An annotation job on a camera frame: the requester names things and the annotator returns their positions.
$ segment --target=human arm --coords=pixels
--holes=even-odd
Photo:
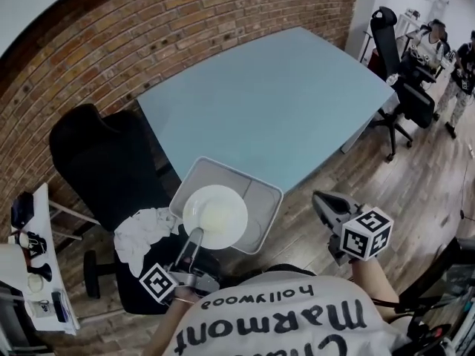
[[[142,356],[163,355],[163,352],[170,344],[173,334],[183,316],[190,309],[192,303],[196,303],[199,300],[199,297],[185,288],[181,288],[176,295],[180,299],[188,300],[190,303],[184,302],[183,300],[173,299],[168,311],[163,315],[157,330],[151,337],[150,343],[146,346]]]
[[[351,266],[353,269],[353,281],[371,298],[391,303],[399,302],[397,293],[390,285],[386,274],[375,257],[368,261],[355,260]],[[385,322],[390,322],[397,317],[394,309],[390,307],[376,306],[376,309]]]
[[[463,44],[460,49],[458,49],[458,51],[455,53],[455,61],[456,61],[456,64],[457,66],[459,66],[459,69],[463,72],[463,73],[467,73],[467,71],[464,69],[463,67],[463,63],[462,63],[462,56],[464,54],[466,54],[468,52],[468,45],[467,44]]]
[[[442,62],[442,57],[444,56],[444,44],[441,42],[439,43],[439,48],[437,49],[436,56],[433,58],[433,60],[429,61],[429,67],[436,70],[439,68],[441,62]]]
[[[416,47],[419,46],[422,40],[422,30],[420,30],[413,38],[412,44]]]

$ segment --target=desk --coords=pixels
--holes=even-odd
[[[48,205],[48,185],[43,183],[38,190],[33,193],[33,218],[26,224],[23,231],[31,231],[38,234],[40,237],[46,240],[46,253],[40,254],[31,260],[31,266],[38,268],[47,263],[51,267],[53,278],[51,282],[43,280],[43,289],[38,293],[23,292],[25,298],[25,309],[29,314],[26,300],[42,301],[48,300],[50,303],[51,293],[53,291],[61,291],[63,296],[62,305],[68,311],[68,321],[66,323],[60,323],[56,316],[52,317],[31,317],[31,321],[38,331],[63,331],[67,334],[76,334],[76,330],[79,329],[79,322],[74,314],[71,302],[68,298],[68,293],[61,278],[61,271],[59,270],[58,260],[56,259],[56,253],[54,251],[53,235],[51,233],[50,224],[50,207]]]
[[[355,59],[297,27],[213,56],[138,100],[181,180],[207,156],[287,192],[393,92]]]
[[[399,15],[398,23],[396,24],[396,27],[394,28],[394,31],[396,33],[396,38],[402,37],[404,34],[406,34],[409,31],[411,25],[416,27],[416,29],[418,30],[421,28],[423,24],[424,22],[416,20],[413,17],[409,17],[405,13]]]

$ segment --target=gray tray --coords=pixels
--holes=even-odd
[[[247,254],[258,253],[281,206],[281,189],[209,159],[198,158],[170,203],[170,212],[180,219],[189,197],[208,185],[232,188],[246,203],[249,219],[243,236],[232,246]]]

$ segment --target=white t-shirt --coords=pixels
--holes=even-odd
[[[367,294],[336,277],[299,277],[223,289],[194,304],[166,356],[390,356],[409,340]]]
[[[417,50],[421,56],[429,56],[430,60],[435,63],[439,63],[442,61],[442,57],[444,56],[444,46],[443,44],[437,41],[435,44],[431,44],[429,41],[429,33],[424,34],[424,31],[421,30],[416,35],[416,39],[420,41],[419,45],[417,46]]]

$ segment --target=black office chair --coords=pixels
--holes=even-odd
[[[65,114],[50,133],[53,164],[91,210],[101,226],[110,232],[144,208],[168,207],[170,198],[156,175],[154,162],[140,121],[132,112],[121,111],[102,118],[94,105],[80,105]],[[145,255],[142,274],[155,263],[175,261],[187,236],[172,234],[151,246]],[[117,276],[117,288],[124,309],[132,314],[162,314],[159,304],[114,252],[114,264],[98,266],[94,251],[84,258],[86,291],[99,298],[98,277]],[[194,266],[219,274],[219,262],[205,249]]]
[[[379,75],[383,80],[386,80],[390,75],[399,73],[401,70],[401,59],[399,58],[394,33],[396,22],[396,15],[391,9],[386,7],[380,7],[371,18],[371,30],[376,43],[376,49],[382,60]],[[417,71],[424,75],[426,80],[435,82],[434,77],[424,68],[417,67]],[[412,137],[396,122],[398,116],[404,114],[406,119],[414,121],[419,127],[427,128],[432,122],[435,107],[433,99],[424,92],[420,85],[417,85],[411,79],[410,73],[400,75],[398,82],[393,85],[393,89],[398,95],[400,104],[392,113],[385,113],[380,108],[378,113],[383,119],[371,124],[373,127],[383,125],[389,128],[392,151],[387,156],[388,162],[391,162],[396,154],[396,131],[407,138],[407,146],[409,148],[413,143]]]

